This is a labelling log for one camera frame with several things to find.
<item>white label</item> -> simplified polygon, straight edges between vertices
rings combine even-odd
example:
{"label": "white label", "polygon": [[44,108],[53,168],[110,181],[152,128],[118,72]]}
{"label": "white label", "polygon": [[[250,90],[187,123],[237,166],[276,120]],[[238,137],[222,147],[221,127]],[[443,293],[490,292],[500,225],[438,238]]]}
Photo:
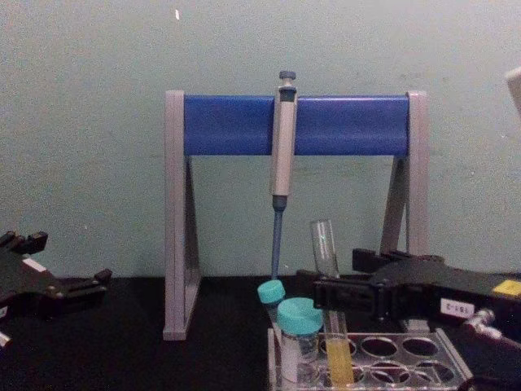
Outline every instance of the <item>white label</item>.
{"label": "white label", "polygon": [[27,266],[31,266],[34,270],[36,270],[36,271],[38,271],[40,273],[47,270],[47,268],[45,268],[44,266],[40,265],[38,262],[34,261],[31,258],[25,258],[24,259],[24,264],[27,265]]}
{"label": "white label", "polygon": [[470,318],[474,314],[474,305],[449,299],[441,299],[440,312],[442,314],[457,316],[458,318]]}

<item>yellow label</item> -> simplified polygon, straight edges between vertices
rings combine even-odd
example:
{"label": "yellow label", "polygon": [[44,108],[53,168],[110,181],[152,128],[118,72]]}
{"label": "yellow label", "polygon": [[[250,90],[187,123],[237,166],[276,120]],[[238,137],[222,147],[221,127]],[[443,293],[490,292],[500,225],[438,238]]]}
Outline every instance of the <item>yellow label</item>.
{"label": "yellow label", "polygon": [[493,291],[495,293],[503,293],[505,295],[519,296],[521,295],[521,282],[513,279],[506,279],[497,285]]}

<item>gray stand leg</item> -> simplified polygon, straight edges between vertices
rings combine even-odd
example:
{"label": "gray stand leg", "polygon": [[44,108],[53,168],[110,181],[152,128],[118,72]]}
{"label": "gray stand leg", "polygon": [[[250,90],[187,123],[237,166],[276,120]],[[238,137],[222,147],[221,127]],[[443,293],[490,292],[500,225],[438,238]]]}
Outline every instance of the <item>gray stand leg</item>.
{"label": "gray stand leg", "polygon": [[199,290],[190,162],[184,156],[184,93],[167,91],[164,132],[165,340],[185,340]]}
{"label": "gray stand leg", "polygon": [[428,181],[429,128],[427,95],[410,91],[409,96],[409,155],[395,157],[383,219],[380,252],[396,250],[401,219],[406,207],[407,251],[414,255],[428,254]]}

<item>blue bar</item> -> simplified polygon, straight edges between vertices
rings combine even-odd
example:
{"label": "blue bar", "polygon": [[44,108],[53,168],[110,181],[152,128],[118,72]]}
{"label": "blue bar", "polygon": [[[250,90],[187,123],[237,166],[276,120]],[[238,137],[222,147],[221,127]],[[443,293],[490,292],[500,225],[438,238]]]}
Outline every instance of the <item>blue bar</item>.
{"label": "blue bar", "polygon": [[[185,96],[186,155],[271,155],[273,96]],[[301,96],[296,155],[406,156],[409,98]]]}

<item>glass test tube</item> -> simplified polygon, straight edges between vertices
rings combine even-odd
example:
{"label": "glass test tube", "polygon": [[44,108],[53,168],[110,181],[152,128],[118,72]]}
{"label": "glass test tube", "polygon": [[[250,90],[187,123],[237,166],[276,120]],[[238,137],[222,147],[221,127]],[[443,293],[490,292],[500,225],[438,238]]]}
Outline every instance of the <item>glass test tube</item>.
{"label": "glass test tube", "polygon": [[[327,277],[340,277],[331,220],[316,220],[310,226],[317,271]],[[331,383],[340,389],[354,383],[345,313],[323,310],[322,316]]]}

